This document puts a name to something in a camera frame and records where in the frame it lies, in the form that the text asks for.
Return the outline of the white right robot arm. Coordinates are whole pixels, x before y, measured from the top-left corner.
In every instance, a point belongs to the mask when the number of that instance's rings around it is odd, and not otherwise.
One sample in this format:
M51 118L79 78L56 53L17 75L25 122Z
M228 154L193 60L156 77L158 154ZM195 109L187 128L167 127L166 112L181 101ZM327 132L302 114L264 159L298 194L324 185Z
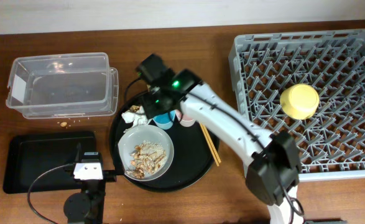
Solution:
M267 205L271 223L303 223L297 199L301 163L294 138L244 118L192 71L175 73L156 54L136 67L150 90L139 98L148 118L180 110L204 124L242 160L246 187Z

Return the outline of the light blue plastic cup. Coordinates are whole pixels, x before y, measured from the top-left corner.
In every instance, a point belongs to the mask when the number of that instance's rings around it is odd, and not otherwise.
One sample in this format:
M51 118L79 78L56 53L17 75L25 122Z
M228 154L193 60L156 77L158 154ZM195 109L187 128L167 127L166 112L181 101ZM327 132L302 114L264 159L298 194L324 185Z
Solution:
M161 129L167 130L173 126L175 119L175 111L170 111L165 114L160 114L153 118L154 123Z

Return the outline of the pink plastic cup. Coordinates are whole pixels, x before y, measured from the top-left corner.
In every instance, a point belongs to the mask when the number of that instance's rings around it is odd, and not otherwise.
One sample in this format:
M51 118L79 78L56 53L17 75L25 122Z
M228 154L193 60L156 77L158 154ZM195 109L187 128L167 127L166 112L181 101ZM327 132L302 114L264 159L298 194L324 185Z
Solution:
M191 127L196 123L195 119L188 117L187 115L183 114L179 110L175 110L175 114L176 114L178 122L186 128Z

